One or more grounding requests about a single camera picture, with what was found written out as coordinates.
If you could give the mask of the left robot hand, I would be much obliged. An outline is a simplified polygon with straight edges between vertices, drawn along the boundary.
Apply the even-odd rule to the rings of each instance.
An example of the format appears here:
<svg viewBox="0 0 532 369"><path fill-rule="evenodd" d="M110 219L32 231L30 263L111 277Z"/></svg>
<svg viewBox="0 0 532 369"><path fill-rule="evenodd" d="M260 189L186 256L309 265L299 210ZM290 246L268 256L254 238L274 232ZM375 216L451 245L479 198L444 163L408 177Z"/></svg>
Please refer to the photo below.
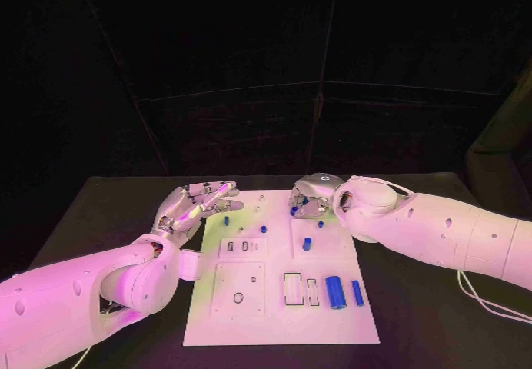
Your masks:
<svg viewBox="0 0 532 369"><path fill-rule="evenodd" d="M244 203L232 200L238 194L235 181L204 182L178 187L157 209L152 234L166 238L178 248L182 247L199 230L205 218L244 208Z"/></svg>

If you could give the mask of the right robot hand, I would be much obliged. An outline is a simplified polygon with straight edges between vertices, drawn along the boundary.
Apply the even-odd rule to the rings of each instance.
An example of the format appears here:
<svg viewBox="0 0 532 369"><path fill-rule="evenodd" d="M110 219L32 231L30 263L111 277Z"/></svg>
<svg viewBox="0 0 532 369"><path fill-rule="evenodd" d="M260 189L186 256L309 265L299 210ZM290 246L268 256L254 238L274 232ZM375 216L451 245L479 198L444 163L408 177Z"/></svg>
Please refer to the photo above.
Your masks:
<svg viewBox="0 0 532 369"><path fill-rule="evenodd" d="M296 218L320 218L333 207L333 193L345 180L327 173L306 175L290 193L290 215Z"/></svg>

